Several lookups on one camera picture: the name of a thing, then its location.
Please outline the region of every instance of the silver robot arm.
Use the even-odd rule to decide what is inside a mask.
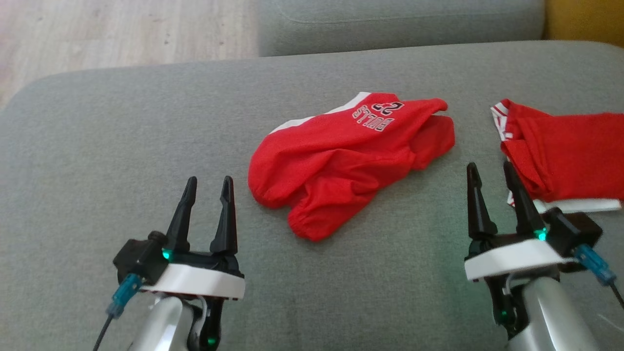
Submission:
[[[214,351],[221,339],[221,312],[226,300],[242,299],[245,276],[238,269],[234,185],[225,177],[223,209],[210,252],[191,252],[187,241],[197,179],[188,180],[167,235],[152,232],[148,240],[129,240],[113,264],[120,289],[107,309],[109,319],[100,333],[98,349],[111,319],[117,319],[137,292],[157,296],[142,330],[130,345],[133,351]]]
[[[593,251],[602,229],[582,212],[555,208],[542,217],[511,163],[504,165],[517,217],[516,233],[497,235],[481,194],[474,163],[467,167],[468,280],[484,281],[494,322],[505,327],[506,350],[598,350],[598,343],[558,282],[561,273],[590,269],[614,292],[615,274]]]

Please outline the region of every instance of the gray sofa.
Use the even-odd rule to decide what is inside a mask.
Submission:
[[[259,0],[261,56],[537,40],[544,0]]]
[[[190,242],[207,250],[223,176],[235,180],[248,290],[223,312],[220,350],[501,350],[484,284],[466,281],[466,164],[478,164],[501,232],[515,218],[489,107],[624,111],[624,51],[592,42],[503,42],[108,69],[48,77],[0,114],[0,349],[87,350],[117,287],[128,238],[166,230],[199,179]],[[358,91],[440,97],[456,146],[382,190],[332,237],[295,237],[287,209],[258,205],[250,157],[282,122]],[[592,215],[624,274],[621,212]],[[604,350],[624,314],[589,273],[562,283]],[[102,350],[125,350],[152,303],[131,301]]]

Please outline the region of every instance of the white trim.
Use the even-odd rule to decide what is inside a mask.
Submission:
[[[542,214],[553,207],[559,207],[563,213],[617,211],[622,209],[618,199],[569,199],[553,202],[533,200],[535,208]]]
[[[332,113],[336,113],[336,112],[341,112],[341,111],[346,111],[348,109],[352,109],[352,108],[356,107],[360,102],[362,102],[362,100],[367,98],[370,94],[371,94],[370,92],[361,91],[361,92],[358,93],[358,95],[356,95],[356,97],[351,99],[346,104],[344,104],[342,106],[339,106],[339,107],[336,107],[335,109],[330,110],[328,112],[325,112],[324,114],[332,114]],[[273,131],[270,132],[269,134],[275,133],[276,131],[280,131],[282,129],[300,126],[300,125],[304,124],[305,122],[308,122],[310,119],[312,119],[314,117],[317,117],[317,116],[310,116],[310,117],[301,118],[301,119],[291,119],[290,121],[287,121],[287,122],[283,123],[282,125],[280,125],[279,127],[273,129]]]
[[[494,107],[496,107],[500,112],[502,112],[505,115],[509,114],[508,108],[506,108],[502,102],[499,102],[498,104],[494,105]]]
[[[514,193],[511,191],[509,192],[509,195],[507,196],[507,205],[510,205],[511,207],[515,207]]]
[[[500,141],[513,138],[514,135],[505,130],[507,127],[507,116],[496,111],[494,107],[490,107],[490,111],[492,111],[494,125],[496,126],[496,130],[499,132]]]

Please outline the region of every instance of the black cable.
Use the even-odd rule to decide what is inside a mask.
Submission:
[[[97,341],[95,342],[95,346],[93,346],[93,351],[97,351],[100,348],[100,344],[102,343],[102,339],[104,338],[104,334],[106,334],[106,330],[109,328],[110,322],[113,320],[113,315],[109,314],[109,317],[106,318],[106,322],[102,327],[102,331],[100,332],[100,336],[97,337]]]
[[[620,295],[618,288],[615,287],[615,283],[611,283],[611,290],[613,290],[613,293],[615,294],[615,298],[618,299],[620,306],[622,306],[622,308],[624,309],[624,300],[622,299],[622,295]]]

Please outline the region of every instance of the clothing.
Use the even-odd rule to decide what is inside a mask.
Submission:
[[[325,114],[288,121],[251,158],[251,193],[270,208],[289,205],[293,232],[321,240],[379,189],[425,169],[454,145],[451,118],[432,116],[446,109],[440,99],[360,92]]]
[[[510,100],[492,113],[531,198],[624,199],[624,114],[555,117]]]

